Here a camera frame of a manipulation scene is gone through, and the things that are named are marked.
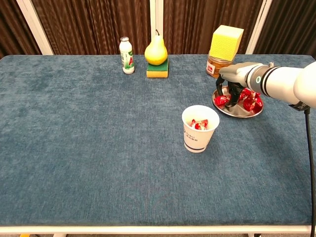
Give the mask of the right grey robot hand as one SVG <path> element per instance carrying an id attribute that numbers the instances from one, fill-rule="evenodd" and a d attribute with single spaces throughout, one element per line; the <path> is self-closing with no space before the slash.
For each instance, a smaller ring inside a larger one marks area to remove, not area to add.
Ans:
<path id="1" fill-rule="evenodd" d="M 262 63 L 244 62 L 222 67 L 219 70 L 219 76 L 216 80 L 216 89 L 218 95 L 223 95 L 222 84 L 228 82 L 230 101 L 225 104 L 226 108 L 233 107 L 237 104 L 240 94 L 244 88 L 248 87 L 246 83 L 247 74 L 260 66 Z"/>

